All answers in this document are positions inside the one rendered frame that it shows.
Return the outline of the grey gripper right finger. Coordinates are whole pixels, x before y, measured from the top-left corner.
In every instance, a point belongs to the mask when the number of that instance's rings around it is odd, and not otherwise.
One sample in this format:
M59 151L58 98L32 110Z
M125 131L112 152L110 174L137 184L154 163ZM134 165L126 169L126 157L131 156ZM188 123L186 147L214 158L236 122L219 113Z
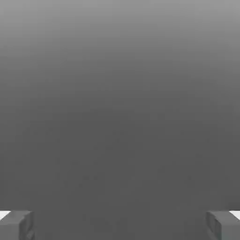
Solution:
M240 240L240 210L207 211L208 240Z

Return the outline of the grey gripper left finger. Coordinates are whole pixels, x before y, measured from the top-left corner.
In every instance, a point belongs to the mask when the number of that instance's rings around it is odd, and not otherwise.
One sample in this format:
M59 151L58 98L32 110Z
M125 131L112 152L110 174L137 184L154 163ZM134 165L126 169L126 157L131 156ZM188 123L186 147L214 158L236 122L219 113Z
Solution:
M0 210L0 240L35 240L34 212Z

